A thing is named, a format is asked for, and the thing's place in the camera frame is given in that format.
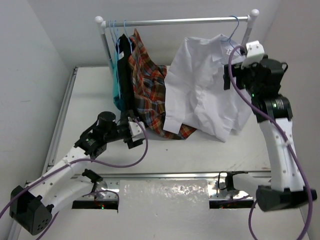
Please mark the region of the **white shirt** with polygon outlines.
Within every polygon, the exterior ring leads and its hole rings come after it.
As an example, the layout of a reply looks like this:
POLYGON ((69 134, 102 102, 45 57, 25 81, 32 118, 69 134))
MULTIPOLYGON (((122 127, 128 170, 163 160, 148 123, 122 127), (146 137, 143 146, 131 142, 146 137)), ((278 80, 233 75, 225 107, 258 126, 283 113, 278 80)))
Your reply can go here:
POLYGON ((224 66, 237 45, 227 39, 184 39, 164 79, 165 131, 187 125, 226 142, 232 130, 243 129, 252 110, 233 87, 224 90, 224 66))

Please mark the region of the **blue wire hanger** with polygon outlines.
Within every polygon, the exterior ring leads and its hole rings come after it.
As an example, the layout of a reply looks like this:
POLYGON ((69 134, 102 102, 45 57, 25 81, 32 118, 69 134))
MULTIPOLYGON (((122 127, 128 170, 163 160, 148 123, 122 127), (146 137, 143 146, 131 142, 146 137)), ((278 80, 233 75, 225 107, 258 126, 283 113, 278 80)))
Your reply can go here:
POLYGON ((236 20, 237 24, 236 24, 234 30, 232 31, 232 33, 230 34, 230 36, 225 38, 225 39, 222 39, 221 42, 230 42, 232 37, 234 36, 235 32, 237 31, 239 25, 240 25, 240 20, 239 20, 239 18, 237 16, 230 15, 229 17, 234 18, 236 20))

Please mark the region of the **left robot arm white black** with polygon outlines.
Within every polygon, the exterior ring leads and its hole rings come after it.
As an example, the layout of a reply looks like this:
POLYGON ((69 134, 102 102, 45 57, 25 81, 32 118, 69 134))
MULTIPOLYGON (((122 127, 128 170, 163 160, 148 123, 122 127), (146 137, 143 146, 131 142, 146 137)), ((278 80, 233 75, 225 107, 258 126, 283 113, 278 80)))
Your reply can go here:
POLYGON ((58 212, 82 196, 100 193, 103 178, 87 169, 89 163, 107 166, 97 160, 107 144, 122 140, 129 149, 148 143, 145 125, 131 110, 120 121, 110 111, 103 111, 74 143, 69 152, 50 170, 25 187, 18 185, 10 193, 6 210, 33 236, 42 237, 58 212))

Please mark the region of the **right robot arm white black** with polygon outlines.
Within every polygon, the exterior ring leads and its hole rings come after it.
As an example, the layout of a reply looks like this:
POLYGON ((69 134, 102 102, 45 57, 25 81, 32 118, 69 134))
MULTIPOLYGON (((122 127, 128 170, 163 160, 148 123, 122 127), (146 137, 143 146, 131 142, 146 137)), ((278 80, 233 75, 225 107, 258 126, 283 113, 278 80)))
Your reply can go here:
POLYGON ((254 183, 244 172, 227 175, 228 190, 253 184, 253 193, 264 212, 312 206, 317 191, 305 181, 297 160, 293 140, 293 113, 290 101, 279 93, 288 64, 264 56, 248 65, 244 62, 223 67, 224 90, 233 87, 241 98, 246 90, 251 99, 245 103, 252 109, 262 131, 271 167, 271 182, 254 183))

